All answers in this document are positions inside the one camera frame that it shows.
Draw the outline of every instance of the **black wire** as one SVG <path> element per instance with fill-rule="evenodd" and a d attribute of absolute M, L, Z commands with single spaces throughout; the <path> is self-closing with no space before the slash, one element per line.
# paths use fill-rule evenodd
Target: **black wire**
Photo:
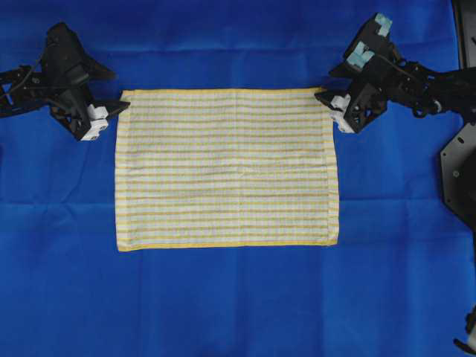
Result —
<path fill-rule="evenodd" d="M 4 94 L 0 95 L 0 99 L 8 96 L 9 94 L 12 94 L 14 91 L 16 91 L 17 89 L 19 89 L 20 87 L 22 87 L 25 84 L 25 82 L 28 80 L 28 78 L 30 78 L 33 71 L 38 66 L 40 61 L 42 60 L 43 56 L 45 55 L 45 52 L 46 52 L 46 48 L 43 50 L 42 54 L 39 56 L 39 59 L 37 59 L 36 62 L 34 63 L 34 65 L 31 66 L 28 73 L 23 77 L 22 81 L 20 83 L 18 83 L 16 86 L 10 87 L 10 89 L 8 89 L 8 91 L 6 91 Z"/>

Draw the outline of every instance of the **yellow striped towel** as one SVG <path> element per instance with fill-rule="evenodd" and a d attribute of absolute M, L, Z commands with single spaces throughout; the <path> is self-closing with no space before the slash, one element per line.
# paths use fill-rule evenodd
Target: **yellow striped towel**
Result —
<path fill-rule="evenodd" d="M 118 249 L 336 244 L 332 120 L 317 90 L 125 91 Z"/>

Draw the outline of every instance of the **black mounting plate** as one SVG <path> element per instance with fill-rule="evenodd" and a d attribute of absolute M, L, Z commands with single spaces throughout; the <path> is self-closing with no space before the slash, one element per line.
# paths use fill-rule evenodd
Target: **black mounting plate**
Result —
<path fill-rule="evenodd" d="M 464 162 L 475 150 L 476 125 L 468 123 L 440 152 L 445 205 L 473 231 L 476 231 L 476 215 L 461 199 L 461 182 L 458 179 Z"/>

